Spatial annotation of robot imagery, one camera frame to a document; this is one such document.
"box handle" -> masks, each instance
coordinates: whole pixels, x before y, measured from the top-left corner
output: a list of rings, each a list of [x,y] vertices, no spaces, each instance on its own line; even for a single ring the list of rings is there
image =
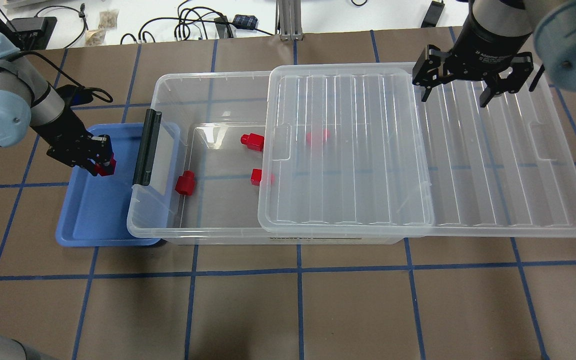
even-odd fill
[[[137,153],[137,165],[134,167],[134,176],[132,177],[133,185],[138,184],[147,187],[151,183],[155,149],[157,148],[161,124],[162,112],[147,109],[146,119],[143,121],[141,142],[139,142],[139,152]]]

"blue tray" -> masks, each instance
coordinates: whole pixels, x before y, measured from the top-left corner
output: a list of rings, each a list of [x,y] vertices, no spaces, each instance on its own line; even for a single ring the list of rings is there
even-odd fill
[[[108,134],[117,166],[114,175],[92,176],[75,167],[57,224],[57,243],[66,247],[149,246],[160,239],[134,237],[126,228],[141,123],[94,125],[93,134]]]

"red plastic block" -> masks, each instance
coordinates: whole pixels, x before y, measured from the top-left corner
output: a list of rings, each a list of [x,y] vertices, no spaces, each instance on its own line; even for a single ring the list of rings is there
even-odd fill
[[[196,183],[197,182],[195,181],[195,173],[190,170],[186,170],[183,172],[183,175],[181,175],[176,180],[174,191],[178,192],[181,195],[191,196],[195,189]]]
[[[250,175],[250,183],[256,187],[259,186],[261,183],[261,169],[254,168],[252,169],[252,174]]]
[[[329,136],[330,132],[327,129],[324,129],[323,131],[309,132],[306,134],[306,143],[308,143],[309,146],[318,146],[325,143]]]
[[[107,166],[103,166],[102,164],[94,164],[94,171],[101,176],[109,176],[114,175],[115,167],[117,167],[117,160],[115,160],[115,154],[112,154],[110,157],[109,164]]]
[[[264,137],[254,132],[241,135],[241,143],[247,146],[247,148],[249,148],[250,150],[254,151],[264,150]]]

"clear plastic storage box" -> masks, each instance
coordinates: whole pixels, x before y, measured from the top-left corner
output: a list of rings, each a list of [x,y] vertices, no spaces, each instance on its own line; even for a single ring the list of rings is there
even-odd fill
[[[133,186],[128,230],[176,244],[576,237],[576,169],[547,84],[482,109],[482,83],[454,81],[424,103],[412,66],[163,76],[150,183]],[[263,154],[240,143],[251,132],[265,134]],[[185,170],[192,196],[174,191]]]

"red cube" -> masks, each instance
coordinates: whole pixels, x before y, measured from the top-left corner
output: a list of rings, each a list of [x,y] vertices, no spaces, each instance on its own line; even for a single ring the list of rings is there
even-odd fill
[[[256,187],[259,186],[261,183],[261,169],[254,168],[252,169],[252,174],[250,175],[250,183]]]
[[[264,150],[264,137],[254,132],[241,135],[241,143],[247,146],[247,148],[249,148],[250,150],[254,151]]]
[[[195,173],[190,170],[186,170],[183,172],[183,175],[181,175],[176,180],[174,191],[178,192],[181,195],[191,196],[193,194],[193,191],[195,190],[196,183],[197,182],[195,181]]]

